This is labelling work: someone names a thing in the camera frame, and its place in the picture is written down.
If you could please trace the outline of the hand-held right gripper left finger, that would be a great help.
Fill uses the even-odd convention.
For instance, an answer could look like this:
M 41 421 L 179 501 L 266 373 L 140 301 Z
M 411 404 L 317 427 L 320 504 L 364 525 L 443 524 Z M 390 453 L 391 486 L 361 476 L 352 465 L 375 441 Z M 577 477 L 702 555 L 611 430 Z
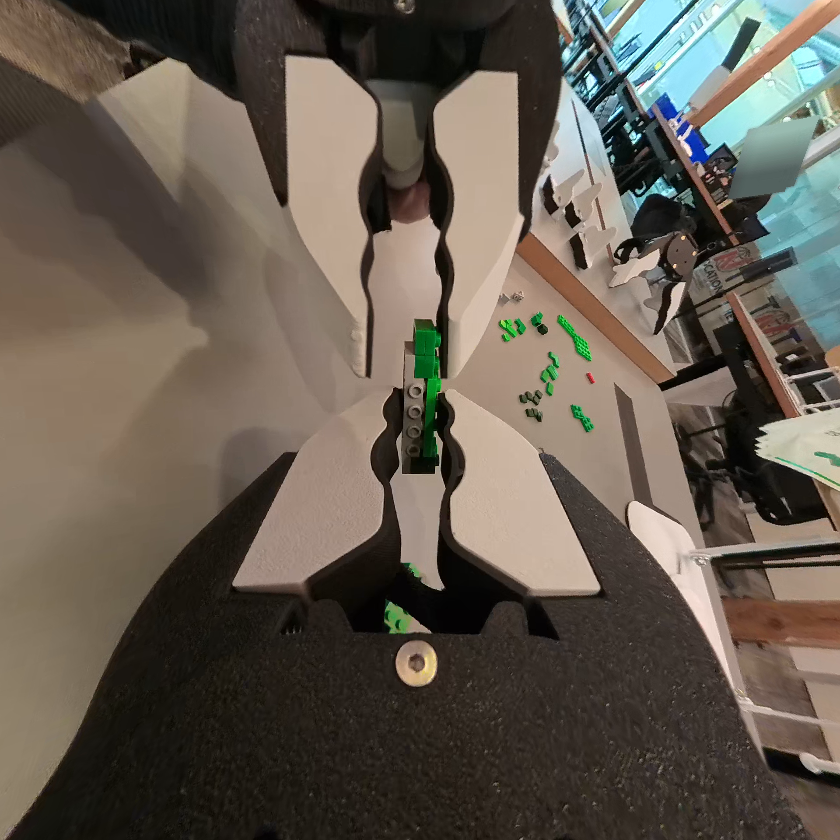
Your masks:
M 295 454 L 239 567 L 239 592 L 367 601 L 393 581 L 401 534 L 391 480 L 401 393 L 379 390 L 333 416 Z

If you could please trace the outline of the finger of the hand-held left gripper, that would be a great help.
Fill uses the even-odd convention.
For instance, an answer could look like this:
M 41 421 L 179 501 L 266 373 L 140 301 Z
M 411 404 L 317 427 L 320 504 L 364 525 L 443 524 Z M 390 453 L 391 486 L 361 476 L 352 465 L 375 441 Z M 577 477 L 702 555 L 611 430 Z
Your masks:
M 445 379 L 462 372 L 497 307 L 524 225 L 518 75 L 478 70 L 437 101 L 430 151 L 444 177 L 436 257 Z
M 371 376 L 373 232 L 368 203 L 382 169 L 374 94 L 328 58 L 286 58 L 287 216 L 309 297 L 352 372 Z

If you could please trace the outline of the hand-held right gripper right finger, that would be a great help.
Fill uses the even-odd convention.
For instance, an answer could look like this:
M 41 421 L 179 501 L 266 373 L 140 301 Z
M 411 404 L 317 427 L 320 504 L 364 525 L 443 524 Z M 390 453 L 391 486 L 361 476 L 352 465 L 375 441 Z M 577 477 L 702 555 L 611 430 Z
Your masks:
M 517 429 L 453 388 L 444 440 L 452 457 L 444 511 L 453 551 L 495 585 L 524 597 L 600 594 L 586 551 L 540 452 Z

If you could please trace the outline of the grey and green toy brick build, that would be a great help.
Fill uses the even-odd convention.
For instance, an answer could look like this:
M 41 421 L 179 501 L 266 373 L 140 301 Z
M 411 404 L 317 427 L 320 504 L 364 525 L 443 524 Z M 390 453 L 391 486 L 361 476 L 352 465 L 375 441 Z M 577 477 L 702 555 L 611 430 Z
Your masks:
M 403 352 L 401 459 L 406 475 L 432 475 L 439 466 L 440 344 L 432 320 L 414 320 L 413 337 L 404 343 Z

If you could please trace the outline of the person's left hand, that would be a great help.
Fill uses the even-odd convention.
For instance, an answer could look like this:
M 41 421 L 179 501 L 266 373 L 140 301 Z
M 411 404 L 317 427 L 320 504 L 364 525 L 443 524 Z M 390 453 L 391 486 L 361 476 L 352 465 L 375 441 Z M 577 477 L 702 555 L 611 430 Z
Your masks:
M 388 186 L 391 220 L 397 224 L 414 224 L 429 217 L 430 194 L 429 184 L 423 180 L 401 189 Z

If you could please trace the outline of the white wedge plate black edge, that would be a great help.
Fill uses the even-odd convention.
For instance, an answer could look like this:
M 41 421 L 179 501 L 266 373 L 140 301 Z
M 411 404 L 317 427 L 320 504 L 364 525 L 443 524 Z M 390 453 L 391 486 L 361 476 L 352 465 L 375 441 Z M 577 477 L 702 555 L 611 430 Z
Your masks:
M 564 214 L 566 207 L 572 203 L 574 189 L 584 173 L 585 171 L 580 169 L 561 182 L 558 182 L 551 173 L 547 174 L 540 187 L 540 194 L 543 207 L 550 217 Z
M 575 230 L 589 221 L 594 213 L 595 202 L 600 195 L 602 186 L 602 182 L 596 182 L 573 195 L 570 201 L 565 204 L 563 215 L 570 229 Z
M 600 229 L 596 225 L 579 226 L 569 240 L 573 260 L 578 270 L 588 270 L 616 235 L 615 227 Z

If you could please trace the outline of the white table with wooden edge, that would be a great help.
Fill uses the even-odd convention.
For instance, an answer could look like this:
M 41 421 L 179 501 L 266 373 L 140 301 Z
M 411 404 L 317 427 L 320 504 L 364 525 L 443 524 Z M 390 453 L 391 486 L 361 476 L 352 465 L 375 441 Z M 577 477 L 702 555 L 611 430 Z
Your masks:
M 614 240 L 630 235 L 630 227 L 596 121 L 570 87 L 564 87 L 556 115 L 559 124 L 553 143 L 558 148 L 547 173 L 564 182 L 578 171 L 582 176 L 573 194 L 600 184 L 587 223 L 599 230 L 616 229 Z M 665 336 L 654 335 L 654 313 L 644 306 L 648 285 L 643 278 L 609 288 L 613 278 L 613 248 L 599 252 L 587 269 L 574 264 L 571 230 L 561 215 L 552 220 L 544 209 L 540 188 L 534 194 L 530 233 L 518 247 L 518 257 L 609 340 L 654 383 L 676 374 Z

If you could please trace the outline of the green toy brick plate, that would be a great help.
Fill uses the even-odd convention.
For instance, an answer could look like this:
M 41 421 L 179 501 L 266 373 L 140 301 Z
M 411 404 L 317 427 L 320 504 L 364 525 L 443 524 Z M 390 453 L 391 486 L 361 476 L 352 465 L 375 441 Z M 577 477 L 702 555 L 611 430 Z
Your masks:
M 424 576 L 421 571 L 412 563 L 403 563 L 402 567 L 414 579 L 424 582 Z M 393 602 L 386 602 L 383 622 L 385 630 L 391 635 L 403 635 L 412 632 L 414 619 L 413 616 L 403 610 L 400 606 Z

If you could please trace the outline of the black metal shelving racks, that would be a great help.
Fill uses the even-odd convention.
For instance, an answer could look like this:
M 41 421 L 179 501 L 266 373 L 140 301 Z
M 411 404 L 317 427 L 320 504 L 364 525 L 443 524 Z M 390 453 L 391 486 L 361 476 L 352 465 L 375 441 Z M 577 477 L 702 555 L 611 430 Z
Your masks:
M 595 119 L 618 192 L 642 198 L 662 174 L 647 132 L 643 94 L 689 45 L 712 2 L 569 2 L 574 41 L 567 78 Z

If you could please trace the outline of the scattered green toy bricks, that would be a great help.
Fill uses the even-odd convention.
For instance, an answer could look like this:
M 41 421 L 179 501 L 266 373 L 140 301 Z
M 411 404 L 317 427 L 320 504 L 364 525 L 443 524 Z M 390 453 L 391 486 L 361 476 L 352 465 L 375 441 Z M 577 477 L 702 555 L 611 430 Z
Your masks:
M 563 334 L 572 342 L 574 352 L 577 356 L 585 362 L 592 362 L 590 344 L 577 332 L 572 323 L 563 314 L 557 316 L 556 322 Z M 516 338 L 520 338 L 529 329 L 542 337 L 547 336 L 550 332 L 548 320 L 541 311 L 533 313 L 528 322 L 523 321 L 521 318 L 501 318 L 497 321 L 497 326 L 500 331 L 501 341 L 504 343 L 509 343 Z M 524 390 L 518 394 L 518 401 L 522 405 L 524 416 L 536 424 L 543 422 L 544 411 L 542 404 L 548 397 L 556 394 L 560 380 L 559 355 L 553 350 L 547 350 L 544 355 L 544 362 L 544 366 L 539 371 L 540 386 L 531 390 Z M 594 422 L 581 405 L 572 403 L 570 404 L 569 411 L 573 419 L 581 425 L 586 433 L 594 431 Z

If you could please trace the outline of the white plastic panel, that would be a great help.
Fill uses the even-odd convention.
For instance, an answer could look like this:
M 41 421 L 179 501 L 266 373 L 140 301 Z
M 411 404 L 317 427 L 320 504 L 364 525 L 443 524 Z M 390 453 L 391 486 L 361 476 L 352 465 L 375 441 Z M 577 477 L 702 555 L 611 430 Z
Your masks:
M 696 547 L 681 523 L 638 500 L 628 503 L 626 524 L 683 595 L 714 649 L 736 698 L 748 701 L 709 555 Z

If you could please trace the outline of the gripper device with brown disc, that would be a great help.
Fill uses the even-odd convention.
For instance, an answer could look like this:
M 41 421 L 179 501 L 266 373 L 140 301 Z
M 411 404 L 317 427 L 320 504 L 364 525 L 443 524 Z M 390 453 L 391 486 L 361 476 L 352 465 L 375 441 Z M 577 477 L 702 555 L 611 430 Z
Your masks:
M 631 279 L 647 279 L 659 270 L 658 296 L 650 298 L 656 311 L 653 335 L 659 335 L 677 315 L 693 278 L 698 257 L 697 243 L 690 234 L 671 232 L 652 239 L 630 237 L 614 252 L 613 276 L 608 286 L 616 288 Z

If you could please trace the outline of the black swivel chair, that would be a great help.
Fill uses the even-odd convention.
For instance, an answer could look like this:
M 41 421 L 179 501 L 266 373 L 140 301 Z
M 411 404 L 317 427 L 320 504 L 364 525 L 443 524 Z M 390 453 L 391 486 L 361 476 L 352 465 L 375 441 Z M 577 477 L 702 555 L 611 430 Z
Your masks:
M 774 421 L 782 415 L 771 411 L 760 395 L 744 401 L 736 391 L 725 397 L 721 412 L 721 423 L 694 432 L 673 424 L 701 529 L 707 530 L 715 521 L 712 488 L 723 480 L 769 524 L 787 527 L 823 519 L 826 510 L 811 479 L 757 454 L 759 421 Z M 701 463 L 691 453 L 692 442 L 712 432 L 721 434 L 717 441 L 722 457 Z

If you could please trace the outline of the wooden plank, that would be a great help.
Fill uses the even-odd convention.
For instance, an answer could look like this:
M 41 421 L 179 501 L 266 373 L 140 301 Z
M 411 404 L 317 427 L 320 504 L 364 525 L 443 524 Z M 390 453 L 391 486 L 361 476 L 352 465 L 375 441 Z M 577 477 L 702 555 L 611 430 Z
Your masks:
M 839 649 L 839 601 L 721 600 L 736 644 Z

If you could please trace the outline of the white paper bags green print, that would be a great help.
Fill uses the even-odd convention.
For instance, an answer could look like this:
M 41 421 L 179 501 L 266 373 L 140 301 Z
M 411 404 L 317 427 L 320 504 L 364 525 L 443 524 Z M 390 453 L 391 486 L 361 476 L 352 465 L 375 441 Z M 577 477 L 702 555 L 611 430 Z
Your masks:
M 755 451 L 839 490 L 839 409 L 768 423 L 759 430 Z

